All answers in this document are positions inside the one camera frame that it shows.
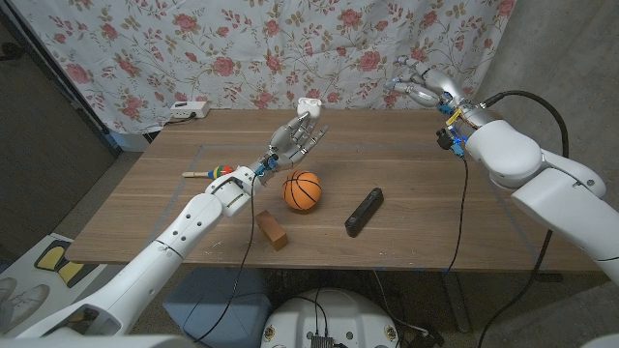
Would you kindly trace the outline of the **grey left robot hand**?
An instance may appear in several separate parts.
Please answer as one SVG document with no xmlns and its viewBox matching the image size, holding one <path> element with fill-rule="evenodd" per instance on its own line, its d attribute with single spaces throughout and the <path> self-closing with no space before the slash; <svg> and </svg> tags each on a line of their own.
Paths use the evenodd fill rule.
<svg viewBox="0 0 619 348">
<path fill-rule="evenodd" d="M 312 116 L 306 111 L 274 132 L 268 151 L 258 161 L 259 166 L 255 170 L 262 183 L 278 172 L 296 167 L 304 160 L 329 129 L 324 126 L 314 132 L 318 121 L 318 116 Z"/>
</svg>

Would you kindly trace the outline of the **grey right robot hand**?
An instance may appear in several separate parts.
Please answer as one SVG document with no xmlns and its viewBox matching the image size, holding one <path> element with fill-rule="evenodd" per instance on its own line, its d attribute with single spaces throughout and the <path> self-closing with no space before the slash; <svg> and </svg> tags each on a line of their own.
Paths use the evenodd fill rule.
<svg viewBox="0 0 619 348">
<path fill-rule="evenodd" d="M 398 57 L 396 63 L 406 67 L 408 74 L 386 80 L 385 89 L 406 95 L 423 107 L 446 111 L 449 117 L 458 114 L 461 122 L 474 130 L 495 120 L 470 101 L 463 88 L 447 74 L 406 56 Z"/>
</svg>

